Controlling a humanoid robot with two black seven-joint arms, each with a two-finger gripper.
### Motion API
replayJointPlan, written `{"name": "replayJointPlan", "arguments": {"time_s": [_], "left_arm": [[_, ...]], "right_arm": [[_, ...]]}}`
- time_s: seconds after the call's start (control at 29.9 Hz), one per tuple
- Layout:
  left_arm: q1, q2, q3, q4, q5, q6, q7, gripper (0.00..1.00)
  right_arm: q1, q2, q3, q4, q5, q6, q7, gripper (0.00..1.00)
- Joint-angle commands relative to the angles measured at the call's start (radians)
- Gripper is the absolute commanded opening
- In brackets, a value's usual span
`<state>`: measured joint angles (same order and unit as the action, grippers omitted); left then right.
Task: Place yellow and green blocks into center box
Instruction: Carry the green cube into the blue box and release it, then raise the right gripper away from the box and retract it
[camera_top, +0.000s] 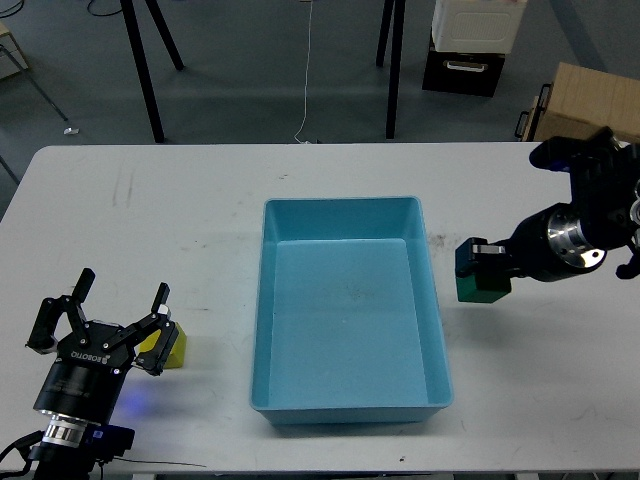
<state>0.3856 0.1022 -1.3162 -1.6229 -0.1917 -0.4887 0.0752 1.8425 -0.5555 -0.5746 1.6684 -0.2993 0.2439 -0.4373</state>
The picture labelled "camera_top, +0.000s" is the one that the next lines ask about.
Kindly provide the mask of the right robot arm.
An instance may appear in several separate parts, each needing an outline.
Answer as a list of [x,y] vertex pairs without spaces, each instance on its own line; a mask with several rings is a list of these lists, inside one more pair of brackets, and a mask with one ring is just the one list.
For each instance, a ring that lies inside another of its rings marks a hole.
[[456,249],[457,281],[508,285],[515,277],[555,282],[598,269],[606,254],[626,247],[623,280],[639,274],[639,147],[621,145],[604,127],[586,140],[555,136],[529,155],[532,166],[564,172],[571,200],[523,220],[510,238],[467,239]]

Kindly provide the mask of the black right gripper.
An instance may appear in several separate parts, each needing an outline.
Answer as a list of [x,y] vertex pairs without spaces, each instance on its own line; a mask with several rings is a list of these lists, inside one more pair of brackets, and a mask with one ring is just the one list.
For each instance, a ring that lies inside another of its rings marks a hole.
[[559,281],[591,273],[606,259],[606,251],[591,245],[570,204],[558,203],[523,220],[505,246],[470,237],[455,250],[455,275],[476,272],[477,260],[504,259],[507,254],[518,276]]

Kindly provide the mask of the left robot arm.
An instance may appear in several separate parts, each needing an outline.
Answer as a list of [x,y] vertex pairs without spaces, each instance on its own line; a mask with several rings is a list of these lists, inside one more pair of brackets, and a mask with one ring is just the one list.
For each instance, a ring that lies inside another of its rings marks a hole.
[[110,419],[128,372],[160,375],[177,342],[178,325],[167,306],[170,287],[161,283],[149,313],[121,326],[86,318],[82,305],[94,280],[86,268],[71,294],[41,303],[26,345],[56,355],[34,403],[49,423],[10,444],[25,465],[6,478],[33,470],[37,479],[87,479],[133,445],[134,430]]

